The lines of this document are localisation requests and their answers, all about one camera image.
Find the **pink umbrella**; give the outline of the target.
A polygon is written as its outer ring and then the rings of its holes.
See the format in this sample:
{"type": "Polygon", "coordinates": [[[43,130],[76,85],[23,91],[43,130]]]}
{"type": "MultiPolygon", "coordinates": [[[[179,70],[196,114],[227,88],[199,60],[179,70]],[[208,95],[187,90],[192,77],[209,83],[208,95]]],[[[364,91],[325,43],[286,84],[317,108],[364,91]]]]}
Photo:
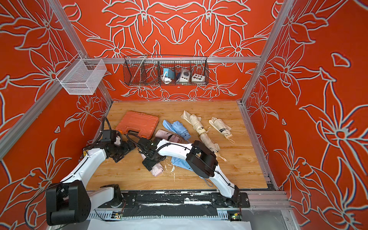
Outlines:
{"type": "Polygon", "coordinates": [[[184,140],[179,135],[177,135],[175,133],[168,132],[168,131],[164,131],[162,129],[159,129],[156,132],[155,137],[162,138],[162,139],[165,139],[167,141],[175,142],[175,143],[183,143],[184,142],[184,140]]]}
{"type": "Polygon", "coordinates": [[[157,177],[161,174],[163,174],[163,167],[160,163],[156,164],[153,169],[150,171],[151,174],[154,176],[154,177],[157,177]]]}

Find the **blue umbrella front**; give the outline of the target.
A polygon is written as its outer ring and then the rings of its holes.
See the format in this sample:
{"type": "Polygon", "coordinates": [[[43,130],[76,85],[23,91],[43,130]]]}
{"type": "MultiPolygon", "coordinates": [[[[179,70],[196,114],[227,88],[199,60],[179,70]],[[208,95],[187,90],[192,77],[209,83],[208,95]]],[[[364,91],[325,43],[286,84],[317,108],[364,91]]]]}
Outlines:
{"type": "MultiPolygon", "coordinates": [[[[190,165],[186,162],[186,160],[183,160],[183,159],[180,159],[180,158],[177,158],[177,157],[172,157],[171,158],[171,163],[174,165],[174,166],[177,166],[177,167],[180,167],[180,168],[183,168],[183,169],[186,169],[186,170],[189,170],[191,172],[194,172],[193,169],[190,167],[190,165]]],[[[209,180],[203,178],[203,177],[200,177],[202,180],[204,180],[204,182],[206,183],[206,185],[208,187],[213,187],[213,183],[210,182],[209,180]]]]}

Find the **blue umbrella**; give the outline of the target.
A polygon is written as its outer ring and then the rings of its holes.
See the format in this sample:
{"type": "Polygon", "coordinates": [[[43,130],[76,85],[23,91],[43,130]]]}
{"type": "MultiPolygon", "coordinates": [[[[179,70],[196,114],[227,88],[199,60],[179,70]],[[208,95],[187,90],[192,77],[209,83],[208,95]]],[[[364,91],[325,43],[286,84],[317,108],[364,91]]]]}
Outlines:
{"type": "MultiPolygon", "coordinates": [[[[180,167],[180,168],[183,168],[183,169],[186,169],[186,170],[189,170],[191,172],[194,172],[193,169],[190,167],[190,165],[186,162],[186,160],[183,160],[183,159],[180,159],[180,158],[177,158],[177,157],[172,157],[171,158],[171,163],[174,165],[174,166],[177,166],[177,167],[180,167]]],[[[213,183],[210,182],[209,180],[203,178],[203,177],[200,177],[202,180],[204,180],[204,182],[206,183],[206,185],[208,187],[213,187],[213,183]]]]}
{"type": "Polygon", "coordinates": [[[172,128],[176,134],[178,134],[181,138],[183,138],[185,141],[189,141],[191,138],[191,135],[189,134],[188,130],[184,127],[184,125],[179,122],[175,121],[172,124],[172,128]]]}

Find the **blue umbrella sleeve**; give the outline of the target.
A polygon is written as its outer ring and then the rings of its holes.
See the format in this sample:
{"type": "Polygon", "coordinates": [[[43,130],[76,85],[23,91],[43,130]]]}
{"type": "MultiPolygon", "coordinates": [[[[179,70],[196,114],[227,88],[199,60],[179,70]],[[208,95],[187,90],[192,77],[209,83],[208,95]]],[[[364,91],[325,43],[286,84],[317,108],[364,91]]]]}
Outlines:
{"type": "Polygon", "coordinates": [[[175,133],[177,134],[176,130],[173,128],[172,124],[169,123],[168,121],[166,120],[163,120],[163,126],[164,128],[166,128],[168,131],[172,132],[172,133],[175,133]]]}

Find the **blue umbrella back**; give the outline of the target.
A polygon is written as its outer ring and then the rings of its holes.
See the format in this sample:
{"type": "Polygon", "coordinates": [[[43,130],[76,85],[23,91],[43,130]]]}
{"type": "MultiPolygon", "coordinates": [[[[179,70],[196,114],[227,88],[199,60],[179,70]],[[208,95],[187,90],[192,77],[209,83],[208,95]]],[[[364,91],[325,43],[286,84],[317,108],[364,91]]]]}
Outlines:
{"type": "Polygon", "coordinates": [[[176,134],[178,134],[181,138],[183,138],[185,141],[189,141],[191,138],[191,135],[189,134],[188,130],[184,127],[184,125],[179,122],[175,121],[172,124],[172,128],[176,134]]]}

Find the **beige umbrella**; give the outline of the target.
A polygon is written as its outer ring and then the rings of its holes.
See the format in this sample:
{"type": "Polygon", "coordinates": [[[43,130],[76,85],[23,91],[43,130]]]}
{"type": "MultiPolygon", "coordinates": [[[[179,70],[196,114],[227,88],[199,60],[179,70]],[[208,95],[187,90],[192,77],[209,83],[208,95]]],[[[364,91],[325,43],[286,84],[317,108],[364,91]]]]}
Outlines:
{"type": "Polygon", "coordinates": [[[203,124],[201,123],[201,117],[198,117],[195,114],[190,114],[189,112],[184,111],[183,114],[181,115],[181,118],[190,123],[198,135],[208,133],[208,131],[204,128],[203,124]]]}
{"type": "Polygon", "coordinates": [[[227,139],[230,143],[234,144],[235,141],[232,140],[233,134],[231,133],[232,128],[226,125],[222,119],[212,117],[209,120],[209,124],[217,130],[225,139],[227,139]]]}
{"type": "Polygon", "coordinates": [[[216,155],[217,159],[222,159],[223,161],[227,161],[224,157],[222,157],[219,153],[220,147],[217,143],[214,143],[208,136],[207,133],[202,133],[199,136],[200,140],[205,144],[205,146],[210,149],[216,155]]]}

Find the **beige umbrella back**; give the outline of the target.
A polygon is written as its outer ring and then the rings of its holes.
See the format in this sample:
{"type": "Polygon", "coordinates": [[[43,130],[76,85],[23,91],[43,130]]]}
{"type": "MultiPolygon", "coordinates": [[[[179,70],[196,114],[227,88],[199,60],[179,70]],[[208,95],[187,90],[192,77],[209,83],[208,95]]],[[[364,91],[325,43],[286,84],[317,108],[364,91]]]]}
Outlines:
{"type": "Polygon", "coordinates": [[[235,141],[232,140],[233,134],[231,133],[232,128],[226,125],[222,119],[212,117],[209,120],[209,124],[217,130],[225,139],[227,139],[230,143],[234,144],[235,141]]]}

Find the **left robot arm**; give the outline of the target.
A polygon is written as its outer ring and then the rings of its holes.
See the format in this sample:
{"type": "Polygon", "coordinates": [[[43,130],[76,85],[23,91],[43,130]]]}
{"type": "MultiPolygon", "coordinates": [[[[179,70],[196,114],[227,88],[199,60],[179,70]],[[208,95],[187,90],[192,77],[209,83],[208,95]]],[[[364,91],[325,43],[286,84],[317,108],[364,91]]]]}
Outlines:
{"type": "Polygon", "coordinates": [[[96,141],[83,148],[83,159],[59,183],[46,190],[46,218],[49,226],[81,223],[103,204],[123,204],[119,185],[107,185],[94,192],[86,187],[98,167],[111,158],[115,163],[135,148],[119,131],[102,128],[96,141]]]}

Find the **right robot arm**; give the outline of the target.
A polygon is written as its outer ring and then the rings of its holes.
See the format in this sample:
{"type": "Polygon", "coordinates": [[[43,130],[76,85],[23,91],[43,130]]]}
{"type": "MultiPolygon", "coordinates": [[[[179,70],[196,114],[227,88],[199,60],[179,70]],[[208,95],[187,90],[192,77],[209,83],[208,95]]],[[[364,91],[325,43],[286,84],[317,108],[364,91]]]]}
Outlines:
{"type": "Polygon", "coordinates": [[[184,144],[162,138],[149,140],[134,133],[127,133],[126,137],[145,156],[142,164],[147,170],[151,171],[167,156],[185,160],[199,177],[209,179],[223,197],[231,200],[234,204],[240,204],[239,188],[224,175],[216,155],[204,143],[197,140],[194,143],[184,144]]]}

